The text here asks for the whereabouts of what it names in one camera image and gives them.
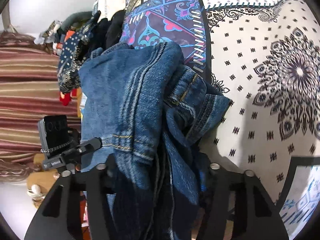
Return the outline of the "blue denim jacket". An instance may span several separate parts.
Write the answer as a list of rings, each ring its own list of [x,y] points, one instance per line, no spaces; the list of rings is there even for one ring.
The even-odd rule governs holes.
[[[89,171],[112,155],[118,173],[106,196],[116,239],[191,239],[209,161],[196,145],[229,100],[184,64],[175,42],[94,50],[79,70],[87,100],[84,141],[102,148],[82,159]]]

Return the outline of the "wooden lap desk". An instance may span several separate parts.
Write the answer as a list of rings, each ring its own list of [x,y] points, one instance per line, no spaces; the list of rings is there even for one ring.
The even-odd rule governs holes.
[[[42,162],[44,161],[44,154],[38,153],[34,156],[33,165],[35,170],[29,174],[27,178],[27,189],[33,193],[47,194],[53,184],[57,180],[57,170],[44,170]]]

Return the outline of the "red flower plush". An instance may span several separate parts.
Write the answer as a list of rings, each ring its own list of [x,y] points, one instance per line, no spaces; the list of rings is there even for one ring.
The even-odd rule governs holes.
[[[77,89],[73,89],[71,92],[63,93],[60,92],[59,100],[63,106],[68,106],[72,99],[76,98],[77,96]]]

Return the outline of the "striped red curtain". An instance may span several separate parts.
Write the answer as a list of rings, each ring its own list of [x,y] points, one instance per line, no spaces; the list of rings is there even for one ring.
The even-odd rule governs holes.
[[[77,100],[60,101],[59,58],[48,45],[29,35],[1,31],[1,182],[25,180],[40,170],[37,123],[48,115],[66,115],[68,126],[80,129]]]

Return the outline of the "navy patterned folded cloth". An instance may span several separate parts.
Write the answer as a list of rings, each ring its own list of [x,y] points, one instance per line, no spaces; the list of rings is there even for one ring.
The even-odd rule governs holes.
[[[87,60],[92,29],[97,25],[101,12],[97,11],[78,31],[63,44],[57,68],[59,90],[63,94],[79,88],[79,70]]]

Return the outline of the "black folded garment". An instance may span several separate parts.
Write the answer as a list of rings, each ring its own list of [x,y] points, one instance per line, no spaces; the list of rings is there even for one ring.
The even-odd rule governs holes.
[[[126,10],[117,11],[110,20],[103,18],[97,25],[97,46],[108,49],[120,40]]]

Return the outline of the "blue patchwork bedspread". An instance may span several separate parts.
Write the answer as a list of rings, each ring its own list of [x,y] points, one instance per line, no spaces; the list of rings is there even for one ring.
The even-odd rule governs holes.
[[[127,10],[121,41],[179,43],[187,64],[230,100],[202,149],[252,170],[290,239],[319,214],[319,22],[306,0],[96,0]]]

